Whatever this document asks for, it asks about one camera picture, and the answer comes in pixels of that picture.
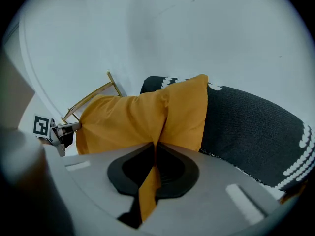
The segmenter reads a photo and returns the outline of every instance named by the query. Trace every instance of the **orange fabric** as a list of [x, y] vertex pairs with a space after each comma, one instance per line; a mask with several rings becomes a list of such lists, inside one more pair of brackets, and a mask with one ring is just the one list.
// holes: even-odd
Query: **orange fabric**
[[[199, 151], [206, 118], [208, 77], [199, 75], [139, 96], [96, 96], [80, 117], [79, 154], [102, 153], [158, 141]], [[153, 167], [139, 188], [144, 221], [155, 207], [160, 186]]]

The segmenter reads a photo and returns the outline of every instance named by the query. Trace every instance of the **gray plastic surface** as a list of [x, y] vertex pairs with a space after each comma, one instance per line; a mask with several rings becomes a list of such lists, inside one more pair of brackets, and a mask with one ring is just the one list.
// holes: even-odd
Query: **gray plastic surface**
[[88, 162], [89, 166], [70, 171], [70, 175], [80, 189], [100, 208], [111, 216], [118, 218], [129, 212], [133, 197], [121, 195], [109, 181], [108, 166], [117, 158], [124, 156], [144, 144], [129, 147], [128, 149], [100, 154], [63, 157], [65, 166]]
[[200, 176], [184, 196], [159, 200], [140, 231], [159, 236], [224, 236], [248, 228], [248, 221], [226, 192], [230, 184], [238, 184], [266, 215], [280, 206], [260, 184], [231, 164], [182, 147], [168, 146], [194, 160]]
[[[44, 148], [51, 176], [65, 206], [71, 214], [76, 236], [151, 235], [133, 229], [104, 212], [73, 180], [62, 162], [62, 158], [59, 157], [56, 148], [50, 145], [45, 145]], [[118, 151], [128, 153], [130, 148]]]
[[271, 215], [265, 218], [260, 223], [250, 226], [245, 230], [237, 232], [230, 236], [264, 236], [267, 235], [277, 224], [283, 220], [283, 218], [289, 213], [289, 211], [296, 204], [298, 197], [293, 197], [279, 208], [277, 208]]

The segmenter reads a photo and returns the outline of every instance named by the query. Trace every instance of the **white wall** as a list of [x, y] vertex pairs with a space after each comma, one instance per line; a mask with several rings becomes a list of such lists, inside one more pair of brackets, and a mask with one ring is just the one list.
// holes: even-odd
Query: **white wall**
[[[64, 66], [64, 70], [73, 70], [78, 79], [85, 79], [75, 85], [78, 90], [93, 88], [106, 69], [127, 95], [138, 95], [143, 80], [151, 75], [189, 78], [204, 73], [210, 82], [253, 93], [315, 124], [315, 50], [303, 21], [287, 0], [29, 3], [28, 23], [38, 13], [42, 15], [29, 40], [59, 34], [53, 42], [71, 47], [67, 53], [71, 50], [76, 56], [67, 62], [77, 65]], [[50, 41], [41, 43], [46, 47]], [[45, 62], [68, 57], [63, 48], [47, 55], [37, 45], [38, 55], [43, 57], [39, 66], [42, 77]], [[47, 72], [57, 67], [51, 66]]]
[[0, 127], [16, 129], [34, 91], [0, 51]]
[[[19, 28], [16, 28], [4, 43], [4, 50], [14, 67], [31, 87], [32, 84], [27, 75], [21, 55]], [[17, 97], [20, 98], [19, 100], [22, 100], [25, 97], [25, 89], [21, 89]], [[36, 93], [30, 98], [30, 102], [25, 107], [26, 108], [23, 110], [23, 115], [18, 124], [18, 129], [23, 132], [32, 133], [34, 114], [52, 118], [51, 112], [46, 108]]]

